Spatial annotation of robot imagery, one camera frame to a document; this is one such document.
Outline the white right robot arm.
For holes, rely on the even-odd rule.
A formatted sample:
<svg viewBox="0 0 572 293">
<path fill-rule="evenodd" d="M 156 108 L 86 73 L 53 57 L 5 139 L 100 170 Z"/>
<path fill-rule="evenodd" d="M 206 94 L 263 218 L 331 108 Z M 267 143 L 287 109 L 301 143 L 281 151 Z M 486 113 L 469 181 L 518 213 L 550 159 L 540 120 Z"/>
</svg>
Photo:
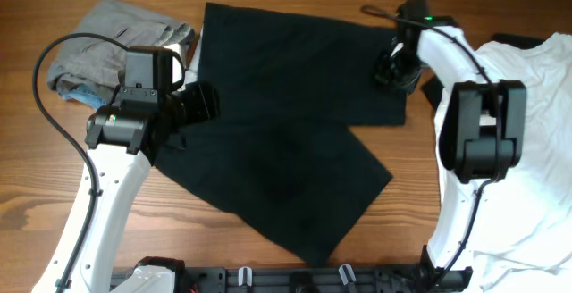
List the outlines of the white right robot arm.
<svg viewBox="0 0 572 293">
<path fill-rule="evenodd" d="M 460 28 L 400 21 L 380 82 L 410 92 L 425 68 L 450 96 L 437 150 L 457 184 L 444 191 L 418 280 L 453 290 L 466 286 L 472 275 L 468 245 L 485 188 L 503 180 L 522 155 L 526 88 L 487 71 Z"/>
</svg>

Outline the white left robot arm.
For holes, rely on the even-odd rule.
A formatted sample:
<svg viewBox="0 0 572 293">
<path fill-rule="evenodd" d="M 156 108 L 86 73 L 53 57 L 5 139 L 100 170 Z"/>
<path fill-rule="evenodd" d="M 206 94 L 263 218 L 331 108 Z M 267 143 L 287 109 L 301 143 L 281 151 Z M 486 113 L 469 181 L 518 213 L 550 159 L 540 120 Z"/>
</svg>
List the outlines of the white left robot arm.
<svg viewBox="0 0 572 293">
<path fill-rule="evenodd" d="M 159 148 L 175 131 L 215 118 L 207 83 L 183 90 L 122 87 L 118 106 L 88 118 L 80 186 L 36 292 L 109 292 L 115 257 L 133 201 Z"/>
</svg>

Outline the black shorts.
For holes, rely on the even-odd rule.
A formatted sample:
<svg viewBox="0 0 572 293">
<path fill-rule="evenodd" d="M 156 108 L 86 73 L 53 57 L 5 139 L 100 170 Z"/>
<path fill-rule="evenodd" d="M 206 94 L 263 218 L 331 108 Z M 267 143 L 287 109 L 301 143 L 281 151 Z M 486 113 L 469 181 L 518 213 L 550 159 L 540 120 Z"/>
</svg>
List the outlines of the black shorts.
<svg viewBox="0 0 572 293">
<path fill-rule="evenodd" d="M 219 116 L 160 150 L 163 175 L 307 264 L 333 250 L 391 181 L 354 125 L 400 126 L 407 96 L 374 79 L 392 29 L 209 3 L 198 80 Z"/>
</svg>

